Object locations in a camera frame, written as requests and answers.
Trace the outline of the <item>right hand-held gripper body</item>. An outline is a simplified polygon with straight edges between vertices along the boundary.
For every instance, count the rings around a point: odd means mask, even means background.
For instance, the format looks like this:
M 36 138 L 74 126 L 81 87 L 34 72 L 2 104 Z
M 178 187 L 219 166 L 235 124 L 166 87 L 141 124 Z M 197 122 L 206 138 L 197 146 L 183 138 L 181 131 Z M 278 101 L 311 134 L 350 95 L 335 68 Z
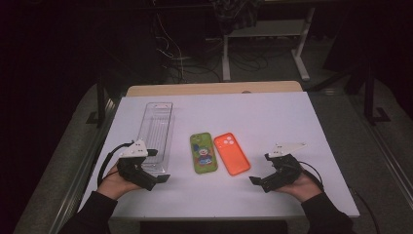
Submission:
M 304 142 L 278 142 L 275 144 L 269 153 L 275 157 L 275 160 L 270 162 L 276 171 L 262 178 L 262 188 L 265 192 L 292 184 L 300 176 L 302 168 L 292 153 L 306 146 L 307 144 Z

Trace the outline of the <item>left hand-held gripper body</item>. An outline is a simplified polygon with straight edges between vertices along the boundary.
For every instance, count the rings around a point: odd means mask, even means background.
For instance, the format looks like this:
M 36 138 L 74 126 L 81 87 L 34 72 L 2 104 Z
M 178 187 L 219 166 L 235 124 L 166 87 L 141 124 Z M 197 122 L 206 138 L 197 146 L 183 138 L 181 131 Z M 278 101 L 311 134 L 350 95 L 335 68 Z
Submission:
M 156 185 L 153 182 L 154 176 L 142 169 L 142 163 L 147 158 L 147 149 L 142 139 L 132 142 L 131 145 L 119 155 L 117 168 L 119 175 L 124 180 L 151 191 Z

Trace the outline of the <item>clear plastic tray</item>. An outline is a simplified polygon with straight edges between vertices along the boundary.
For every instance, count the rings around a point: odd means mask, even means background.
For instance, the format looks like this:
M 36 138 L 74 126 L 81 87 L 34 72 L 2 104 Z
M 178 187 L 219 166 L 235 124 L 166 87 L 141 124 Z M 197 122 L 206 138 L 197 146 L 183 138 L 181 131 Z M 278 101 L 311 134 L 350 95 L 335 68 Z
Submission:
M 142 163 L 142 168 L 148 173 L 165 174 L 168 170 L 174 124 L 172 111 L 172 102 L 146 104 L 137 138 L 145 142 L 148 150 L 157 150 L 155 156 L 148 156 Z

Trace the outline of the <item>orange phone case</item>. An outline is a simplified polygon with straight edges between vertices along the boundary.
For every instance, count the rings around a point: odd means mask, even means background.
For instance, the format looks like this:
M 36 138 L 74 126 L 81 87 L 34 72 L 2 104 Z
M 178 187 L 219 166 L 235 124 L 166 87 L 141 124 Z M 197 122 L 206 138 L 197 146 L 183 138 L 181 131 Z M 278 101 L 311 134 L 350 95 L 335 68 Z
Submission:
M 232 133 L 217 136 L 213 142 L 231 176 L 239 175 L 250 169 L 250 163 Z

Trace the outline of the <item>green cartoon phone case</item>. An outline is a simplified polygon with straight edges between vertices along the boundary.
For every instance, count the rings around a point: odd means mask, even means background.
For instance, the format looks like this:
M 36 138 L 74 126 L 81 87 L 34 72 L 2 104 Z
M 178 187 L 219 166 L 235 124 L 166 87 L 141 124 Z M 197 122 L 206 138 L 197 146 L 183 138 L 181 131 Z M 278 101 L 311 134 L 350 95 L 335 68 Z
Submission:
M 197 174 L 212 173 L 218 169 L 210 133 L 191 135 L 190 146 L 194 170 Z

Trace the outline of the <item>person's right hand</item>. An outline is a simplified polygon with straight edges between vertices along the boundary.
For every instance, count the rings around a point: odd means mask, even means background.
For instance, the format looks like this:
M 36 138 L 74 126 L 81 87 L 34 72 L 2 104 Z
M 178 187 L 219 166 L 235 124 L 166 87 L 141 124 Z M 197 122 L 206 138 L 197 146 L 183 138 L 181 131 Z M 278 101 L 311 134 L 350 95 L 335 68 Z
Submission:
M 292 184 L 277 189 L 277 192 L 289 194 L 303 203 L 319 195 L 321 189 L 310 177 L 302 173 Z

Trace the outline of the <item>person's left hand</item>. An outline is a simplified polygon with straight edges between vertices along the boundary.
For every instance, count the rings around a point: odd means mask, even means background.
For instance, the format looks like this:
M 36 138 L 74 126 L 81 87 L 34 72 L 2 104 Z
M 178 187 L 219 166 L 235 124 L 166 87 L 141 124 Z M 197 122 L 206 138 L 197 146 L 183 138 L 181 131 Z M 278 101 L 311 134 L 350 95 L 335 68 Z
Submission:
M 96 192 L 112 200 L 118 200 L 123 195 L 139 189 L 136 184 L 124 180 L 118 173 L 116 166 L 113 166 L 103 179 Z

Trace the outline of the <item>black metal stand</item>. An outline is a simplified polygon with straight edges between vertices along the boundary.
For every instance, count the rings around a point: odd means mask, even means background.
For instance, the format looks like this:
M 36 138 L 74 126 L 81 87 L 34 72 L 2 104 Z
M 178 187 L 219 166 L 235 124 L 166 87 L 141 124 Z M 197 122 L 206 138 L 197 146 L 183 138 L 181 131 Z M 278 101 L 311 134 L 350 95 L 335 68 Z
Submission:
M 89 114 L 87 124 L 94 124 L 100 129 L 108 118 L 111 98 L 106 90 L 106 83 L 102 76 L 97 79 L 96 90 L 96 109 Z
M 375 77 L 370 63 L 366 67 L 367 75 L 364 84 L 364 109 L 363 114 L 371 126 L 380 122 L 390 122 L 391 119 L 382 107 L 374 106 Z

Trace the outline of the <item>dark patterned cloth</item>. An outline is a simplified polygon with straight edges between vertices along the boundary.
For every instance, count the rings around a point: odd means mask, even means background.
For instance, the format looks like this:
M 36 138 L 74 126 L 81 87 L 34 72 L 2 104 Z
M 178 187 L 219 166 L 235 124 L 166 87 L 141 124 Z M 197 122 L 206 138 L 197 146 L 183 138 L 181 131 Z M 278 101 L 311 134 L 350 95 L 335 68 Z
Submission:
M 253 27 L 257 23 L 258 10 L 264 0 L 209 0 L 221 32 Z

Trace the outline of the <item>grey metal rail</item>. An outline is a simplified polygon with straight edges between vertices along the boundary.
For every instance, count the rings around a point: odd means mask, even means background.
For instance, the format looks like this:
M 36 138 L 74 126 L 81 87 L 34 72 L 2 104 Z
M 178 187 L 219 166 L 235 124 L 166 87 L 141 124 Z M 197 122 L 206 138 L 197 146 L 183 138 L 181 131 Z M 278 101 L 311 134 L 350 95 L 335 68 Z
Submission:
M 383 107 L 374 107 L 372 116 L 364 113 L 364 103 L 358 97 L 350 102 L 368 133 L 383 155 L 385 165 L 413 210 L 413 140 L 410 141 L 408 124 L 400 117 L 392 117 Z
M 118 102 L 109 99 L 100 104 L 97 100 L 83 99 L 75 111 L 50 162 L 53 186 L 59 198 L 47 234 L 57 234 L 78 211 Z

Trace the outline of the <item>white metal desk frame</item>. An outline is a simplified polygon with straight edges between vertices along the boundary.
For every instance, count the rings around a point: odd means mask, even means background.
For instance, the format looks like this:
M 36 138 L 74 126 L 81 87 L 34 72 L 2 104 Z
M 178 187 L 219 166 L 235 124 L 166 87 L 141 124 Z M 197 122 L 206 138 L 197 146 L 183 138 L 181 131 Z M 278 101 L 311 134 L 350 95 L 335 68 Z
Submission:
M 278 20 L 259 20 L 254 27 L 234 30 L 229 35 L 223 36 L 223 56 L 222 56 L 222 74 L 223 81 L 231 80 L 230 60 L 228 56 L 228 41 L 230 38 L 246 37 L 281 37 L 281 36 L 298 36 L 298 45 L 290 52 L 296 68 L 303 81 L 309 81 L 310 75 L 301 58 L 304 45 L 312 24 L 315 8 L 310 8 L 303 19 L 278 19 Z

